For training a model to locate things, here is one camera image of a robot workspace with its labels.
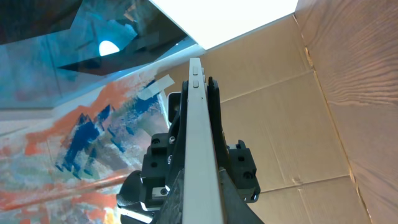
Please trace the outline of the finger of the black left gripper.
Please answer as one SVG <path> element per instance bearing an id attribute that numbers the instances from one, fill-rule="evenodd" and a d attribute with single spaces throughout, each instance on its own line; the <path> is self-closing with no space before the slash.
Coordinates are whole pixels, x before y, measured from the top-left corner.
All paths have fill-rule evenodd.
<path id="1" fill-rule="evenodd" d="M 168 133 L 167 165 L 165 184 L 171 187 L 178 173 L 185 166 L 187 127 L 188 81 L 183 81 L 180 92 L 168 96 L 168 119 L 171 122 Z"/>
<path id="2" fill-rule="evenodd" d="M 213 77 L 209 77 L 208 79 L 207 93 L 208 110 L 210 115 L 210 123 L 217 165 L 218 167 L 224 168 L 227 172 L 230 172 L 229 152 L 224 138 L 221 122 L 220 89 L 218 86 L 218 82 L 213 79 Z"/>

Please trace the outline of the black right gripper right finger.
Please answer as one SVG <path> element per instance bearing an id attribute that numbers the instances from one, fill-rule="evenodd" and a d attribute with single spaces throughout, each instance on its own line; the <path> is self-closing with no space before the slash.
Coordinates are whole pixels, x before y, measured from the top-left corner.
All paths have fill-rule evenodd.
<path id="1" fill-rule="evenodd" d="M 227 224 L 264 224 L 239 196 L 238 190 L 227 171 L 222 167 L 218 174 Z"/>

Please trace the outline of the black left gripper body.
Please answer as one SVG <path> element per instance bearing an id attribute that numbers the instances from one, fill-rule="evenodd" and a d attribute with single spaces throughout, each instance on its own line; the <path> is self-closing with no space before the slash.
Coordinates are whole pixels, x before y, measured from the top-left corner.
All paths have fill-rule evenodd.
<path id="1" fill-rule="evenodd" d="M 186 144 L 167 134 L 156 134 L 144 156 L 139 176 L 139 202 L 142 208 L 160 208 L 171 192 L 177 175 L 185 169 L 192 177 L 190 190 L 199 193 L 215 192 L 218 169 L 226 171 L 232 180 L 238 197 L 246 203 L 257 202 L 261 188 L 257 180 L 257 167 L 251 151 L 242 140 L 227 145 L 222 137 L 214 143 L 205 141 L 202 147 L 198 140 Z"/>

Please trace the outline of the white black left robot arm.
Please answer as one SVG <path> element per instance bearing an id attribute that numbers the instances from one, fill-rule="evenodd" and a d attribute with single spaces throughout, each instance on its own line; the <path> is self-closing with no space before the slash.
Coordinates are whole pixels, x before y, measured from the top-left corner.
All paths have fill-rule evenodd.
<path id="1" fill-rule="evenodd" d="M 261 223 L 248 206 L 257 202 L 261 193 L 251 151 L 242 140 L 232 145 L 226 143 L 218 83 L 209 78 L 206 87 L 227 221 Z M 169 95 L 169 131 L 152 136 L 142 169 L 127 177 L 116 196 L 121 223 L 181 223 L 187 104 L 188 82 L 184 81 L 180 92 Z"/>

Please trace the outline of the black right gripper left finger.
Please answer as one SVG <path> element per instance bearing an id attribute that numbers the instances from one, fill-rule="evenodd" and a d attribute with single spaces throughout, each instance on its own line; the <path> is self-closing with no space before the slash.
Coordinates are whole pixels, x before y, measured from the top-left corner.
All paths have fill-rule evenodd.
<path id="1" fill-rule="evenodd" d="M 156 216 L 156 224 L 182 224 L 184 174 L 183 169 L 178 173 L 159 214 Z"/>

